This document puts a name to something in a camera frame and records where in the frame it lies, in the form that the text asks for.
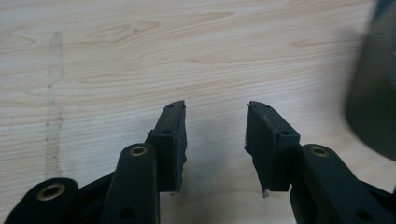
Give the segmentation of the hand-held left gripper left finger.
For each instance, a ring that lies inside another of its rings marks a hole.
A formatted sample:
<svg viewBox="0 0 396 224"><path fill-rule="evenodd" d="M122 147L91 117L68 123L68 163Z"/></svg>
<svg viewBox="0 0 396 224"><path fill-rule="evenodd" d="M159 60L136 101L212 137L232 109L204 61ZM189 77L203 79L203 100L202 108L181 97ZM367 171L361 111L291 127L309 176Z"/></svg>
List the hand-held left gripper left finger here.
<svg viewBox="0 0 396 224"><path fill-rule="evenodd" d="M159 224L160 194L179 192L186 162L186 106L166 105L145 142L120 154L100 224Z"/></svg>

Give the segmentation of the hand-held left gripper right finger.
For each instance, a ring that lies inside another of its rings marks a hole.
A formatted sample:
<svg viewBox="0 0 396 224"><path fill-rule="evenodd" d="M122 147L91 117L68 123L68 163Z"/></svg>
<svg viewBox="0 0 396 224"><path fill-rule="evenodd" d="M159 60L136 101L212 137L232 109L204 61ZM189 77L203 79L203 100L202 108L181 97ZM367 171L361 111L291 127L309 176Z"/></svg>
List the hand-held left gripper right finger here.
<svg viewBox="0 0 396 224"><path fill-rule="evenodd" d="M297 224L394 224L392 193L360 181L330 148L302 146L269 105L248 104L245 150L264 193L290 193Z"/></svg>

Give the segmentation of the dark cylindrical container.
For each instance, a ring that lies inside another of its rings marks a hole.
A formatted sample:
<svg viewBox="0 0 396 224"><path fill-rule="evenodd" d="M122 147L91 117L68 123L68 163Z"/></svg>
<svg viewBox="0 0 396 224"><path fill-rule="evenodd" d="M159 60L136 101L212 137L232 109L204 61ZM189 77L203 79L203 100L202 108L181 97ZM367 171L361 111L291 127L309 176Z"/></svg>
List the dark cylindrical container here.
<svg viewBox="0 0 396 224"><path fill-rule="evenodd" d="M378 0L347 94L346 121L365 145L396 161L396 0Z"/></svg>

